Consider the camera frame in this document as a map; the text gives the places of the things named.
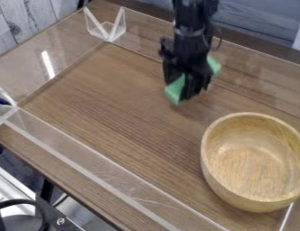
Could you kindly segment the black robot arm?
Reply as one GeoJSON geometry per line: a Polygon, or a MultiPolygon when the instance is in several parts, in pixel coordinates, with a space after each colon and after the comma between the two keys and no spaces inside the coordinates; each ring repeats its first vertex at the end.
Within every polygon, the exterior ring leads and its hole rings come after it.
{"type": "Polygon", "coordinates": [[[221,71],[209,55],[213,42],[213,15],[219,0],[172,0],[174,9],[173,37],[160,40],[165,93],[174,105],[208,90],[221,71]]]}

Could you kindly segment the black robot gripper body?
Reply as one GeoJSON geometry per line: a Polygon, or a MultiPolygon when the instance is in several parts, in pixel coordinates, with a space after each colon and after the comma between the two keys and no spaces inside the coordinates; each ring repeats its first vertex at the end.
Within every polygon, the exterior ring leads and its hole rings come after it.
{"type": "Polygon", "coordinates": [[[176,28],[172,37],[164,36],[160,39],[158,54],[162,58],[178,58],[181,62],[201,60],[208,56],[212,48],[211,28],[176,28]]]}

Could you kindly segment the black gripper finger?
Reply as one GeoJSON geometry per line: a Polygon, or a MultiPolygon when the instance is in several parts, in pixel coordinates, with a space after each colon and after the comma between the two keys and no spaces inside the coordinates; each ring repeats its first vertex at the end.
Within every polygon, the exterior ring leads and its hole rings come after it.
{"type": "Polygon", "coordinates": [[[162,67],[164,67],[165,82],[169,85],[181,76],[183,66],[176,58],[165,57],[162,67]]]}
{"type": "Polygon", "coordinates": [[[181,87],[181,100],[189,100],[200,94],[203,89],[208,89],[213,78],[213,72],[184,72],[184,85],[181,87]]]}

